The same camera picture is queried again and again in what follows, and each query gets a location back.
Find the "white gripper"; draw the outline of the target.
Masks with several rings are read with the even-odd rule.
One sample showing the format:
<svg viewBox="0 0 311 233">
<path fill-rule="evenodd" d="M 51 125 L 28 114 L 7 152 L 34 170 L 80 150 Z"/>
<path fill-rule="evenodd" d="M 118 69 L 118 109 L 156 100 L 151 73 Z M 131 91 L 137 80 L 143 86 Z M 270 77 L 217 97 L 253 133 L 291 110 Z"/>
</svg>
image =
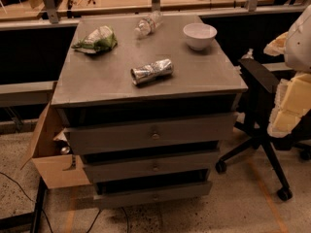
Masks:
<svg viewBox="0 0 311 233">
<path fill-rule="evenodd" d="M 266 45 L 263 52 L 278 56 L 285 52 L 288 33 L 279 35 Z M 267 132 L 275 138 L 291 134 L 303 116 L 311 110 L 311 75 L 297 73 L 289 81 L 282 79 L 275 98 L 277 108 L 271 112 Z"/>
</svg>

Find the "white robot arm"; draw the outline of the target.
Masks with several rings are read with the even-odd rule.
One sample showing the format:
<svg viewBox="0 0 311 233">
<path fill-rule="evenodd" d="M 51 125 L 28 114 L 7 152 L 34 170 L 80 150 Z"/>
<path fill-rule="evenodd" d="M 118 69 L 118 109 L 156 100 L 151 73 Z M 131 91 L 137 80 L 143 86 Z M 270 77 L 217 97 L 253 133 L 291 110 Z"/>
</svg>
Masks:
<svg viewBox="0 0 311 233">
<path fill-rule="evenodd" d="M 277 86 L 267 132 L 275 138 L 291 134 L 311 110 L 311 6 L 290 27 L 263 50 L 271 56 L 284 55 L 285 64 L 295 70 L 289 81 Z"/>
</svg>

